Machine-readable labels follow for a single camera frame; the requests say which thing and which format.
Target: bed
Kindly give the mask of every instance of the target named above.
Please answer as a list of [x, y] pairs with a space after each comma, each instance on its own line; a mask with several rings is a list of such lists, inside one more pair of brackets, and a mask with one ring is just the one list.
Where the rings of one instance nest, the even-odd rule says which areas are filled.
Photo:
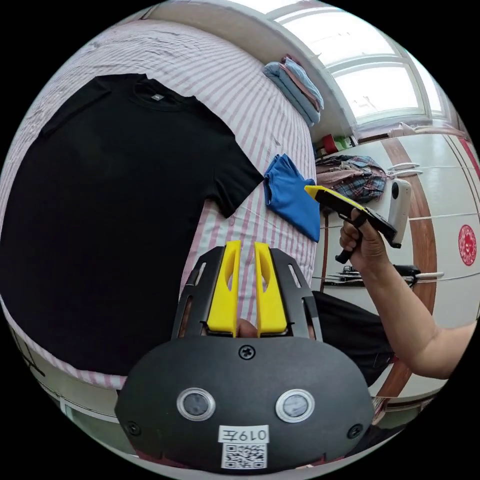
[[[0, 177], [0, 235], [8, 196], [26, 151], [62, 103], [93, 77], [145, 73], [183, 96], [196, 96], [235, 133], [239, 146], [264, 173], [276, 154], [286, 153], [305, 178], [315, 178], [309, 129], [300, 114], [262, 74], [262, 64], [212, 34], [179, 23], [136, 20], [98, 35], [71, 57], [33, 102], [12, 141]], [[260, 185], [234, 216], [223, 218], [206, 201], [180, 285], [182, 291], [200, 255], [230, 240], [241, 240], [238, 315], [256, 322], [254, 242], [265, 242], [294, 257], [311, 282], [316, 244], [266, 210]], [[58, 369], [92, 385], [121, 389], [125, 377], [77, 370], [53, 357], [16, 324], [16, 334]]]

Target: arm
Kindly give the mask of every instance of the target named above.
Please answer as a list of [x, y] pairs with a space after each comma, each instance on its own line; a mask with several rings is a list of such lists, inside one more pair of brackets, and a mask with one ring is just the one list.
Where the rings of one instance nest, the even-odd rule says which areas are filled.
[[458, 328], [438, 327], [390, 263], [381, 269], [365, 268], [362, 279], [397, 357], [417, 375], [449, 378], [472, 338], [476, 323]]

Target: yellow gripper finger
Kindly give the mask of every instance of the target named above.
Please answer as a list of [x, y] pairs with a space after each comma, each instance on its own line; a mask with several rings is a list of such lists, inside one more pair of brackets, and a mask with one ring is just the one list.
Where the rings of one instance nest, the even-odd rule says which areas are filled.
[[[258, 336], [281, 334], [287, 328], [287, 317], [279, 282], [268, 244], [257, 241], [255, 242], [255, 276]], [[265, 291], [262, 280], [266, 283]]]
[[226, 243], [206, 323], [211, 332], [232, 333], [234, 337], [237, 334], [240, 243], [239, 240]]
[[320, 191], [326, 192], [330, 195], [333, 195], [334, 197], [337, 197], [340, 200], [343, 200], [344, 202], [347, 202], [348, 204], [351, 205], [352, 208], [355, 208], [357, 210], [360, 210], [361, 212], [366, 212], [367, 210], [365, 209], [364, 206], [361, 206], [359, 203], [356, 201], [351, 200], [347, 196], [340, 195], [340, 193], [337, 193], [336, 191], [330, 190], [330, 188], [326, 188], [321, 185], [306, 185], [305, 191], [314, 199], [316, 200], [317, 198], [317, 193]]

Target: qr code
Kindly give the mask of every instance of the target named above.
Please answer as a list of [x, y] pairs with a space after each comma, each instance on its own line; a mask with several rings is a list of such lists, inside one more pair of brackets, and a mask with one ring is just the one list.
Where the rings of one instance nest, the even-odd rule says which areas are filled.
[[224, 443], [221, 467], [237, 470], [267, 468], [267, 443]]

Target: plaid shirt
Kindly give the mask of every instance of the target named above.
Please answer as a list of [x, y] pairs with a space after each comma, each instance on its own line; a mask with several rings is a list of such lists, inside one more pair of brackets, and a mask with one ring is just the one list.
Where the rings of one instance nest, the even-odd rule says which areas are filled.
[[342, 162], [352, 164], [363, 171], [362, 175], [347, 178], [332, 190], [359, 204], [380, 200], [385, 190], [388, 175], [373, 158], [358, 155], [336, 155], [318, 160], [316, 165], [338, 167]]

